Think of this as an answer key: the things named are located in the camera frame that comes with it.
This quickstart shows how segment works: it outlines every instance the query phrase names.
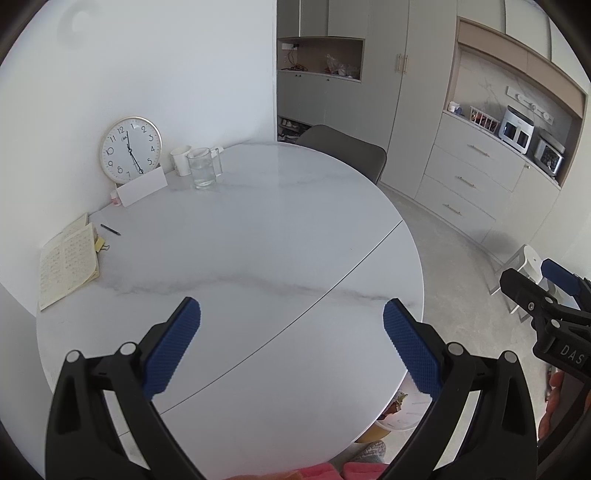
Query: open book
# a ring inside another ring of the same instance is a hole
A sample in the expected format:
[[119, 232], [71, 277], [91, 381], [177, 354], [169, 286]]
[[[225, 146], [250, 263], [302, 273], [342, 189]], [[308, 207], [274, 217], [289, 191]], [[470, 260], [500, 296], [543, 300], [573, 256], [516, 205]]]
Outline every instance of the open book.
[[39, 309], [99, 276], [95, 233], [88, 214], [68, 225], [41, 250]]

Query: gray chair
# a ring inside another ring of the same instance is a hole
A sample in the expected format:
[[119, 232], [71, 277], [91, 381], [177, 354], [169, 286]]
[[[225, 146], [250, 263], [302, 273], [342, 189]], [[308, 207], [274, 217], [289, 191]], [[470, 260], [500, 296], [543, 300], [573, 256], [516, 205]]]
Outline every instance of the gray chair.
[[338, 158], [374, 183], [378, 182], [386, 165], [386, 151], [382, 147], [350, 137], [326, 125], [310, 127], [295, 144]]

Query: drawer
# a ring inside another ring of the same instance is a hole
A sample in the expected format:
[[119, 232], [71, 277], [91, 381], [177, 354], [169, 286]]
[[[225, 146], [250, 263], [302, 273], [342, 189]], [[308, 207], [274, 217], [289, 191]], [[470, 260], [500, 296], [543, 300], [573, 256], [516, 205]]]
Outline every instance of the drawer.
[[480, 132], [479, 127], [464, 123], [446, 113], [441, 116], [435, 144], [447, 153], [486, 173], [495, 182], [513, 191], [525, 160], [508, 145]]
[[493, 217], [427, 175], [414, 199], [479, 243], [495, 224]]
[[511, 198], [509, 190], [437, 145], [433, 147], [425, 174], [443, 183], [493, 218], [500, 217]]

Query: white wall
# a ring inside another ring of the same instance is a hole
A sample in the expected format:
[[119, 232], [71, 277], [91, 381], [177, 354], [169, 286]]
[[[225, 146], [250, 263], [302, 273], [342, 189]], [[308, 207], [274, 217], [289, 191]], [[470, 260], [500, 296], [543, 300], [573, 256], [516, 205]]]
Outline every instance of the white wall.
[[274, 0], [55, 0], [0, 67], [0, 283], [37, 309], [38, 249], [108, 202], [119, 118], [183, 144], [275, 140]]
[[39, 359], [35, 317], [0, 285], [0, 419], [43, 474], [51, 391]]

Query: person's hand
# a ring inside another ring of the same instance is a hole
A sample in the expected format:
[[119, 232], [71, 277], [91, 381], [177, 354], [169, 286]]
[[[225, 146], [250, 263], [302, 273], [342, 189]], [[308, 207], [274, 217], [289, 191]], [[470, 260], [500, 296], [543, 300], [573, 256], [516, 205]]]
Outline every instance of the person's hand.
[[[558, 370], [556, 373], [552, 374], [550, 377], [550, 386], [552, 387], [552, 393], [548, 398], [548, 403], [546, 404], [546, 413], [540, 420], [540, 426], [538, 428], [538, 438], [542, 439], [546, 437], [550, 432], [550, 419], [552, 418], [552, 414], [556, 411], [558, 404], [560, 402], [560, 390], [562, 388], [562, 382], [564, 380], [564, 372]], [[591, 392], [587, 395], [587, 399], [585, 399], [585, 407], [583, 411], [587, 411], [591, 406]]]

